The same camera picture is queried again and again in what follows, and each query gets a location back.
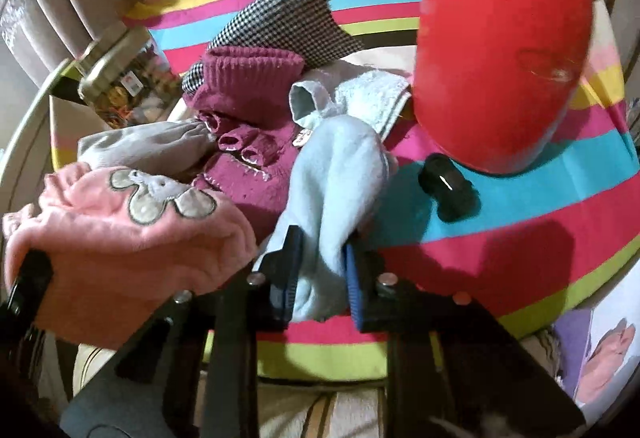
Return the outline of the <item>pink fleece glove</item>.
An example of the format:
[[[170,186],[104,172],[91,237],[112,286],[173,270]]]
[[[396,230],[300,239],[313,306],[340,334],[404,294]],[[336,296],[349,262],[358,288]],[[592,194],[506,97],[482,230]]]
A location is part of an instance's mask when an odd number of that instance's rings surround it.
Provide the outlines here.
[[[250,222],[223,193],[122,166],[76,162],[46,175],[37,203],[2,226],[7,287],[28,252],[50,259],[37,327],[111,350],[169,296],[213,292],[257,253]]]

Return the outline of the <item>grey fleece cloth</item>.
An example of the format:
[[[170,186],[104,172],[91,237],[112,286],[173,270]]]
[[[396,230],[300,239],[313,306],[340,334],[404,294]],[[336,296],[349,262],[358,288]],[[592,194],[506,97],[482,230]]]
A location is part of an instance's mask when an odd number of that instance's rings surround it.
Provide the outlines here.
[[[216,146],[216,136],[198,120],[155,122],[82,137],[77,161],[91,169],[126,166],[152,175],[176,176]]]

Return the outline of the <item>light blue fleece mitten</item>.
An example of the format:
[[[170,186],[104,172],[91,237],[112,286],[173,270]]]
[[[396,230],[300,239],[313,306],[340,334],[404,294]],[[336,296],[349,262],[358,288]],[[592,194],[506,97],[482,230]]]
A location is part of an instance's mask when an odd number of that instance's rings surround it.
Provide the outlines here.
[[[322,321],[347,307],[342,248],[374,211],[397,167],[375,130],[356,117],[321,117],[324,85],[300,81],[290,91],[294,122],[310,136],[295,159],[288,202],[261,258],[281,250],[292,226],[303,232],[303,255],[292,319]]]

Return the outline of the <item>magenta knitted glove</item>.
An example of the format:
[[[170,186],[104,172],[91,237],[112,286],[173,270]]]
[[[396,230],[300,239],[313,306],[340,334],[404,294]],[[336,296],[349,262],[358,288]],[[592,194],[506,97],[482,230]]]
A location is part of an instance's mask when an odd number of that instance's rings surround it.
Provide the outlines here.
[[[288,201],[298,133],[288,92],[305,61],[289,50],[223,46],[202,57],[203,83],[186,93],[216,139],[216,150],[193,180],[224,193],[264,239]]]

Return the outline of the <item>black white checkered cloth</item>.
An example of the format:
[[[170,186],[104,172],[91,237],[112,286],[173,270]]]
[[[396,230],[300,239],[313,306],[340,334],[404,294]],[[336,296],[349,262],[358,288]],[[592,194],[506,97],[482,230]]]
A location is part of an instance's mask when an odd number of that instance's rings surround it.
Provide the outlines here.
[[[329,0],[255,0],[239,11],[208,44],[289,50],[307,69],[323,67],[363,50],[334,20]]]

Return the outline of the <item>striped colourful tablecloth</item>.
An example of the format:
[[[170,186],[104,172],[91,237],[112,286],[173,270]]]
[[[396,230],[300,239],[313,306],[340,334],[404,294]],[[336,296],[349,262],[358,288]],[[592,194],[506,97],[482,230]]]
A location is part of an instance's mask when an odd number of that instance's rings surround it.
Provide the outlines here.
[[[152,30],[171,67],[186,70],[206,43],[253,0],[144,0],[125,13]],[[420,0],[331,0],[358,36],[358,58],[412,64]],[[400,168],[367,240],[398,275],[440,294],[469,291],[514,335],[550,325],[597,292],[639,247],[639,163],[624,116],[624,81],[602,2],[585,72],[539,160],[511,177],[477,173],[480,213],[446,224],[418,184],[434,143],[411,122],[388,141]]]

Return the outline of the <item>purple white cardboard box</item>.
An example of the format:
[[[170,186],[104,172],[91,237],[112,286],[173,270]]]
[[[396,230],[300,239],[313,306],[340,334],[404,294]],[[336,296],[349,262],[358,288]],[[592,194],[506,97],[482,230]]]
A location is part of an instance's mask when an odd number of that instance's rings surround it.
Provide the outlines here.
[[[590,325],[574,400],[591,426],[613,408],[639,366],[639,262],[627,264],[578,307]]]

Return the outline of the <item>gold lidded glass jar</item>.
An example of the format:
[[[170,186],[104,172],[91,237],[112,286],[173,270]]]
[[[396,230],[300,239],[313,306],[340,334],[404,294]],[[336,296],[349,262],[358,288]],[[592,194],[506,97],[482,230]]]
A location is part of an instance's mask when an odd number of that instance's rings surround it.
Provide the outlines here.
[[[143,26],[112,24],[78,68],[80,98],[111,128],[166,120],[181,96],[178,74]]]

